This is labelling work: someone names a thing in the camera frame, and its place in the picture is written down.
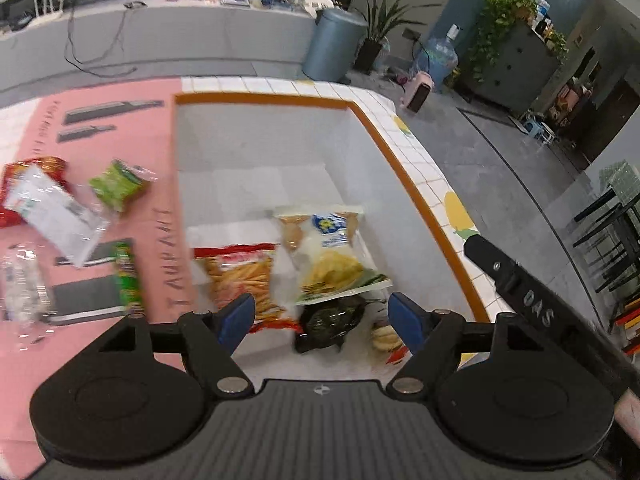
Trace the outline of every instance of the green plant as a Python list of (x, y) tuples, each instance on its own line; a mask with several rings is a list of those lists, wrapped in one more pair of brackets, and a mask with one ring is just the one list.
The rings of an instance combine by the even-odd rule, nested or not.
[(566, 47), (566, 37), (559, 30), (552, 30), (548, 36), (549, 41), (553, 43), (553, 48), (551, 52), (556, 56), (560, 61), (564, 61), (566, 58), (566, 54), (569, 52), (569, 49)]
[(379, 43), (394, 28), (400, 25), (426, 25), (426, 23), (415, 20), (406, 20), (404, 16), (412, 9), (423, 9), (425, 7), (441, 7), (442, 4), (425, 5), (400, 5), (402, 0), (396, 0), (390, 7), (387, 0), (382, 0), (378, 6), (378, 0), (365, 0), (367, 3), (366, 15), (361, 10), (356, 9), (365, 20), (367, 20), (367, 39)]
[(465, 69), (483, 82), (487, 65), (498, 61), (500, 46), (518, 20), (528, 20), (536, 11), (536, 0), (485, 0), (476, 21), (474, 43), (466, 54)]

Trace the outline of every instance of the blue water bottle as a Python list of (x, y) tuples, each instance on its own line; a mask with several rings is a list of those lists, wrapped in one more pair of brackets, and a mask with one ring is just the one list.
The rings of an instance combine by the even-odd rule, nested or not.
[(452, 25), (446, 38), (431, 38), (424, 46), (419, 44), (420, 51), (409, 76), (414, 78), (418, 72), (426, 72), (433, 79), (436, 91), (440, 91), (444, 79), (458, 66), (458, 54), (452, 42), (459, 32), (458, 26)]

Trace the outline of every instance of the green snack bag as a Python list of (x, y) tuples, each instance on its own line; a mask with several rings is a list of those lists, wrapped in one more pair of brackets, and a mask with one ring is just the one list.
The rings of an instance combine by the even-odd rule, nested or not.
[(126, 242), (117, 242), (113, 245), (113, 256), (115, 257), (116, 280), (120, 289), (120, 299), (127, 309), (127, 314), (144, 314), (145, 309), (142, 305), (133, 247)]
[(123, 213), (127, 204), (140, 195), (149, 185), (121, 160), (114, 160), (103, 174), (89, 180), (95, 195), (109, 208)]

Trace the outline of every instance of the trash can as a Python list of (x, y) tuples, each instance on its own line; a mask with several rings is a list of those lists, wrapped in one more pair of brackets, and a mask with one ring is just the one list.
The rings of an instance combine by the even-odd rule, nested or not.
[(366, 30), (367, 22), (357, 14), (342, 9), (319, 12), (302, 72), (314, 81), (338, 82), (353, 64)]

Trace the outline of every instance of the gray cabinet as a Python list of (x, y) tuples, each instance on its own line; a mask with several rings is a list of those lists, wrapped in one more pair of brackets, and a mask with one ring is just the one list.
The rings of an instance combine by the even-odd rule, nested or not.
[(484, 69), (484, 82), (463, 82), (476, 95), (507, 107), (515, 116), (529, 109), (560, 66), (558, 58), (526, 23), (518, 22), (505, 40), (495, 66)]

